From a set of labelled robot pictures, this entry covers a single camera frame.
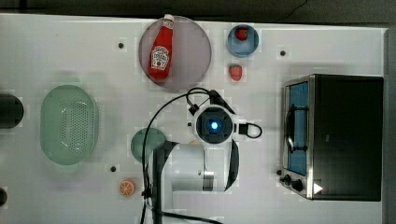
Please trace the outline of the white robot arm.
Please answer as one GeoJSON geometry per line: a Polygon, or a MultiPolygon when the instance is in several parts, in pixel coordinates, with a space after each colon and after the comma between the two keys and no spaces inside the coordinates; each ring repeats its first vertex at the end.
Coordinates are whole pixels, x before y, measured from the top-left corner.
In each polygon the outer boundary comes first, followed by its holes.
{"type": "Polygon", "coordinates": [[[194,115],[195,143],[166,141],[150,156],[152,223],[187,224],[174,210],[176,191],[224,192],[239,172],[238,116],[226,105],[205,105],[194,115]]]}

